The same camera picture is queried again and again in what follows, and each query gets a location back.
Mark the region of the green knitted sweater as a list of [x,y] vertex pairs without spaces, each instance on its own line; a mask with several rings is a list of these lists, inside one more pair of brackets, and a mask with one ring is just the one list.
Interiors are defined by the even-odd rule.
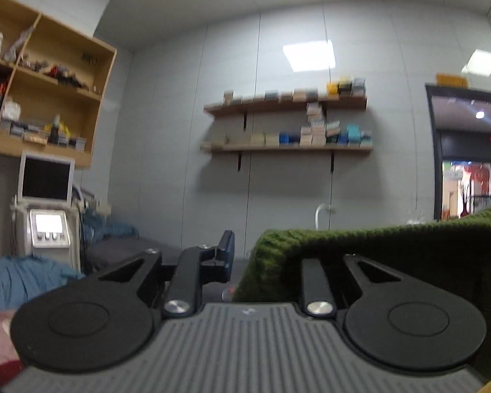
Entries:
[[236,303],[294,302],[300,293],[300,262],[318,258],[339,304],[361,294],[343,264],[356,254],[456,294],[484,315],[487,336],[471,364],[491,378],[491,206],[473,215],[426,224],[368,230],[267,230],[253,247],[238,283]]

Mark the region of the dark grey treatment bed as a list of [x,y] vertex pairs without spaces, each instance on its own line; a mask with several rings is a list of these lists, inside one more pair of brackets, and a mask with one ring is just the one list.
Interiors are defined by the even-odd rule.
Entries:
[[182,249],[154,239],[141,237],[110,237],[90,245],[82,259],[82,271],[86,275],[121,263],[146,251],[160,251],[164,263],[177,261]]

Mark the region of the blue crumpled cloth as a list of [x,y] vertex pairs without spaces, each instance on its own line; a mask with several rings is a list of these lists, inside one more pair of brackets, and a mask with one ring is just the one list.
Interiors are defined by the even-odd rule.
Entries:
[[109,222],[93,210],[81,214],[81,268],[38,257],[0,258],[0,311],[20,307],[51,290],[80,280],[108,264],[93,256],[93,248],[107,239],[137,238],[132,224]]

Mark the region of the dark red garment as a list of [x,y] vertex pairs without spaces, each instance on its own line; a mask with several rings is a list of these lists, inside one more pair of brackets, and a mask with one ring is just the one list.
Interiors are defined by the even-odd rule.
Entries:
[[15,379],[25,367],[20,360],[11,360],[0,364],[0,388]]

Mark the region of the white medical monitor machine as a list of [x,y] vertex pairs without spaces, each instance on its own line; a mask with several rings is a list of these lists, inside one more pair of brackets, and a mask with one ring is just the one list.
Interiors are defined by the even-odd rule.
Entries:
[[11,204],[14,255],[35,255],[79,271],[80,214],[72,205],[75,161],[24,152]]

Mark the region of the black framed doorway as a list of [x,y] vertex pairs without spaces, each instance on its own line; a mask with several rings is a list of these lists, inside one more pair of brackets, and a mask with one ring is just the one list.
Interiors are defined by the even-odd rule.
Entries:
[[483,118],[488,127],[470,126],[466,130],[454,128],[460,112],[449,114],[449,127],[438,127],[435,121],[434,99],[468,101],[464,104],[465,113],[471,115],[476,112],[476,106],[482,102],[491,107],[491,92],[487,90],[463,89],[456,87],[427,84],[428,111],[431,122],[434,164],[435,164],[435,205],[434,218],[442,217],[443,199],[443,162],[445,160],[460,160],[471,162],[491,163],[491,120]]

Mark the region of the upper wooden wall shelf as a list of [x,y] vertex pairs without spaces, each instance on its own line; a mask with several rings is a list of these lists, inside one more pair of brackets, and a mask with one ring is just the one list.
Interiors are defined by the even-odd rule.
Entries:
[[234,96],[226,92],[223,101],[204,106],[204,112],[213,118],[308,111],[317,115],[332,110],[367,109],[366,85],[364,78],[343,77],[325,86],[325,93],[318,89],[295,89],[293,91],[266,91],[250,98]]

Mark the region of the wooden wall cabinet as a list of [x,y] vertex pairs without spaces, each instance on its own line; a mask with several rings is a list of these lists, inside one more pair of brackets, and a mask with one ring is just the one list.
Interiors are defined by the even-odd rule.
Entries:
[[0,154],[41,152],[70,157],[81,169],[90,167],[116,50],[14,0],[0,0],[0,33],[4,51],[21,43],[13,60],[0,55],[4,102],[20,106],[24,124],[47,126],[58,117],[70,136],[50,143],[14,127],[0,108]]

